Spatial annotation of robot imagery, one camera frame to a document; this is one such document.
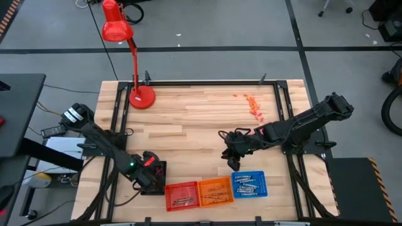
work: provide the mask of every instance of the red tray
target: red tray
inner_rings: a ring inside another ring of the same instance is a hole
[[[178,183],[174,185],[166,185],[165,197],[166,197],[166,210],[168,212],[177,210],[187,210],[191,208],[197,208],[200,206],[196,181]],[[185,199],[187,199],[187,201],[175,203],[175,201]]]

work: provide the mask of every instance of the lamp base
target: lamp base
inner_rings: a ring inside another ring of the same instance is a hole
[[[155,102],[155,92],[153,89],[149,86],[140,85],[138,91],[138,95],[136,95],[134,90],[131,91],[129,97],[130,104],[135,109],[147,109],[151,107]]]

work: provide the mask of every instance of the chair leg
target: chair leg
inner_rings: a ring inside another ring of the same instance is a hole
[[[346,13],[351,13],[353,11],[353,8],[355,6],[354,2],[352,0],[345,0],[347,3],[349,3],[350,7],[346,9]]]
[[[327,6],[328,6],[328,4],[329,4],[330,1],[331,1],[331,0],[327,0],[327,1],[325,2],[324,8],[323,8],[322,11],[318,14],[319,17],[322,17],[322,16],[324,15],[324,12],[325,12],[325,10],[327,9]]]

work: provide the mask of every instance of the lamp shade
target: lamp shade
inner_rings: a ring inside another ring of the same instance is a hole
[[[106,41],[126,41],[133,37],[134,32],[120,12],[115,0],[105,0],[102,3],[106,23],[102,27],[102,37]]]

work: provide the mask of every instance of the white cable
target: white cable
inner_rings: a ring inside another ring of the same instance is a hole
[[[85,3],[87,3],[87,5],[86,5],[86,6],[80,6],[80,5],[78,4],[78,1],[85,2]],[[76,1],[75,1],[75,5],[76,5],[78,8],[85,9],[86,7],[88,7],[88,2],[87,2],[86,0],[76,0]]]

